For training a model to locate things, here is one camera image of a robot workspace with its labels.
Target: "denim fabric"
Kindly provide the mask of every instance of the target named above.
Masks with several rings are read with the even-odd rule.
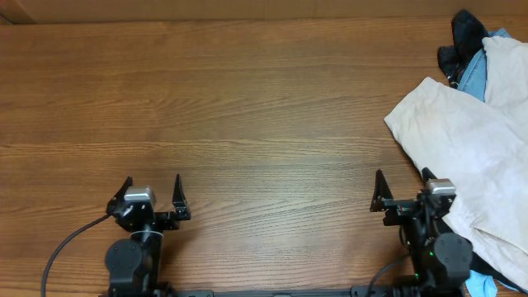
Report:
[[[489,36],[502,36],[510,38],[510,35],[504,28],[497,32],[489,32]],[[486,90],[486,77],[488,71],[486,67],[486,54],[481,49],[469,62],[462,78],[460,79],[457,90],[466,92],[480,101],[484,102],[484,91]]]

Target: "black cable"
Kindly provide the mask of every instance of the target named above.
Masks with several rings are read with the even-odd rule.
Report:
[[[64,248],[64,246],[66,245],[66,243],[69,243],[70,240],[72,240],[74,237],[76,237],[77,235],[79,235],[82,231],[92,227],[92,226],[95,226],[97,224],[99,224],[100,222],[104,221],[105,219],[108,219],[110,217],[109,214],[105,214],[104,216],[102,216],[101,218],[99,219],[96,219],[94,220],[93,222],[91,222],[90,224],[80,228],[79,230],[73,232],[70,236],[68,236],[56,249],[55,249],[55,252],[53,252],[53,255],[51,255],[51,258],[48,260],[48,265],[46,265],[46,268],[44,269],[44,274],[42,275],[42,284],[40,286],[40,295],[42,297],[46,297],[46,280],[48,279],[48,274],[50,273],[50,268],[51,268],[51,264],[53,264],[53,260],[55,260],[55,258],[57,257],[57,255],[59,255],[59,252],[61,249]]]
[[[402,234],[402,231],[403,231],[403,227],[402,225],[399,225],[399,231],[398,231],[398,234],[399,234],[399,242],[402,243],[403,247],[407,250],[409,250],[409,246],[403,241],[403,234]]]
[[[409,257],[410,255],[411,255],[410,253],[405,254],[405,255],[399,257],[398,259],[396,259],[396,261],[394,261],[394,262],[388,264],[387,266],[381,268],[378,271],[378,273],[376,273],[375,276],[370,281],[369,289],[366,291],[365,297],[370,297],[370,292],[372,291],[372,287],[374,287],[374,283],[380,278],[380,276],[382,276],[385,272],[391,270],[394,266],[396,266],[399,263],[403,262],[403,260],[407,259],[407,257]]]
[[[0,12],[0,21],[2,21],[2,20],[6,21],[7,24],[9,24],[9,25],[14,25],[13,22],[12,22],[11,20],[9,20],[8,18],[6,18],[6,16],[3,15],[3,14]]]

